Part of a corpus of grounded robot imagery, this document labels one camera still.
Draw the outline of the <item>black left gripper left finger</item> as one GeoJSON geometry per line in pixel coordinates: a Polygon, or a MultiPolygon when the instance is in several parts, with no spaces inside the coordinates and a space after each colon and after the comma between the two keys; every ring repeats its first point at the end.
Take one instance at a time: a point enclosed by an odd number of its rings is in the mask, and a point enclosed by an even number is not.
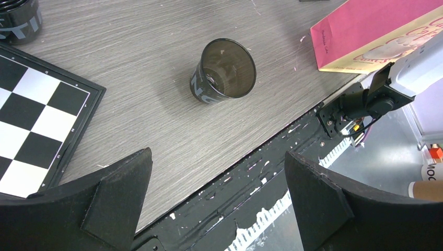
{"type": "Polygon", "coordinates": [[[129,250],[152,168],[145,148],[25,199],[1,200],[1,250],[129,250]]]}

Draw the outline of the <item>single black coffee cup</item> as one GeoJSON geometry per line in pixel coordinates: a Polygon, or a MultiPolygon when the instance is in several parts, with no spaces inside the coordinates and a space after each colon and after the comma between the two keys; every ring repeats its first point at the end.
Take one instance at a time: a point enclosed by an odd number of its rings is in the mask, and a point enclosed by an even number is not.
{"type": "Polygon", "coordinates": [[[204,104],[246,96],[255,86],[257,70],[249,51],[235,40],[208,43],[190,78],[192,95],[204,104]]]}

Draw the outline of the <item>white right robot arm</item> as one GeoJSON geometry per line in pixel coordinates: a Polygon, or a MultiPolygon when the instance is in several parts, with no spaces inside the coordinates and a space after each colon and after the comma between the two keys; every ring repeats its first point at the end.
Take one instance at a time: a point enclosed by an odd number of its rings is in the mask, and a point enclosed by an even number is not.
{"type": "Polygon", "coordinates": [[[414,101],[415,96],[442,79],[442,33],[373,76],[368,89],[345,93],[317,113],[333,138],[360,135],[388,112],[414,101]]]}

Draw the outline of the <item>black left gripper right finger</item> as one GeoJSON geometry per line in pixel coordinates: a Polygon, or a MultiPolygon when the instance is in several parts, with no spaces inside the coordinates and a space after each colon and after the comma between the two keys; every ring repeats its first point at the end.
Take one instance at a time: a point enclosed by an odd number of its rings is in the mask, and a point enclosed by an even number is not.
{"type": "Polygon", "coordinates": [[[382,191],[286,152],[304,250],[442,250],[442,203],[382,191]]]}

